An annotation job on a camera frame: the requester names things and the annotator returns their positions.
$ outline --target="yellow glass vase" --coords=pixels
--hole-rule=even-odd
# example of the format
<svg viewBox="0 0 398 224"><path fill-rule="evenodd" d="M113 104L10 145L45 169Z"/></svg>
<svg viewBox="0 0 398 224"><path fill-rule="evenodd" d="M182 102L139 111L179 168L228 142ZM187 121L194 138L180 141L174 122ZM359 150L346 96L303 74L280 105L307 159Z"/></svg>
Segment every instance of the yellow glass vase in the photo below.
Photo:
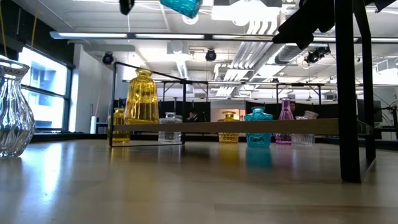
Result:
<svg viewBox="0 0 398 224"><path fill-rule="evenodd" d="M110 138L110 122L111 117L108 118L108 140ZM121 125L124 124L124 109L115 108L115 112L113 114L113 125ZM128 143L130 141L130 132L129 131L113 131L112 142L115 143Z"/></svg>
<svg viewBox="0 0 398 224"><path fill-rule="evenodd" d="M224 119L219 120L220 122L233 122L238 121L234 119L235 112L225 111L223 112ZM218 133L218 139L224 143L237 143L239 141L239 133Z"/></svg>
<svg viewBox="0 0 398 224"><path fill-rule="evenodd" d="M157 124L159 123L159 109L157 102L157 88L152 72L137 69L137 77L130 81L127 95L124 122L126 124Z"/></svg>

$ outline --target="wooden shelf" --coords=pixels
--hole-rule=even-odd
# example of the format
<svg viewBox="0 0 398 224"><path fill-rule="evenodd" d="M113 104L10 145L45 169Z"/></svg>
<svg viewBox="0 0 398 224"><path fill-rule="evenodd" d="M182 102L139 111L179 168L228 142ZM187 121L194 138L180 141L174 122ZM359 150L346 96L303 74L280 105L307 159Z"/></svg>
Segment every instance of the wooden shelf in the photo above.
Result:
<svg viewBox="0 0 398 224"><path fill-rule="evenodd" d="M115 125L115 131L338 134L338 119Z"/></svg>

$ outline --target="teal glass bottle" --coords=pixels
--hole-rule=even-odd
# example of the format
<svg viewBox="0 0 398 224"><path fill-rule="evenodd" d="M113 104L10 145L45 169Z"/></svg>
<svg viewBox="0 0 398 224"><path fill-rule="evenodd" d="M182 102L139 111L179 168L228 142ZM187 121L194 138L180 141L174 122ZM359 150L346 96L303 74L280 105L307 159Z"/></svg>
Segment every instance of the teal glass bottle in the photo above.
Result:
<svg viewBox="0 0 398 224"><path fill-rule="evenodd" d="M245 121L270 121L273 120L271 114L264 113L265 107L252 107L252 113L244 117ZM269 148L271 144L271 133L247 133L246 141L249 147Z"/></svg>
<svg viewBox="0 0 398 224"><path fill-rule="evenodd" d="M198 14L203 0L160 0L160 3L193 19Z"/></svg>

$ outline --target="wooden table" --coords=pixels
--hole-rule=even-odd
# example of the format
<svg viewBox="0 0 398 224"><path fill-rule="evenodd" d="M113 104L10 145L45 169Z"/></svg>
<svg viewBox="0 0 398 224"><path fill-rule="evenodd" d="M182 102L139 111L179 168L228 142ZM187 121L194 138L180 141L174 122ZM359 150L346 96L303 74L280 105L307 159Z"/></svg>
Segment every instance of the wooden table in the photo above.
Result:
<svg viewBox="0 0 398 224"><path fill-rule="evenodd" d="M30 144L21 158L0 160L0 223L398 220L394 152L377 152L375 169L358 185L341 183L333 145L272 144L269 150L216 142L106 145L103 140Z"/></svg>

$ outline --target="pink glass bottle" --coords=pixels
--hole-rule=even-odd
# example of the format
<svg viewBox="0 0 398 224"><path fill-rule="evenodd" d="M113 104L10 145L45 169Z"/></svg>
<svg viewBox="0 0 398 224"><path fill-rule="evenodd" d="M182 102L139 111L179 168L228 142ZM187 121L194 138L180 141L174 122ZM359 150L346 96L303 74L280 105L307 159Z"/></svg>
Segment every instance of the pink glass bottle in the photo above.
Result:
<svg viewBox="0 0 398 224"><path fill-rule="evenodd" d="M280 112L279 119L280 120L293 120L293 114L290 110L290 98L285 97L280 99L282 101L282 111ZM276 144L291 144L292 143L292 136L291 134L281 134L278 133L275 136Z"/></svg>

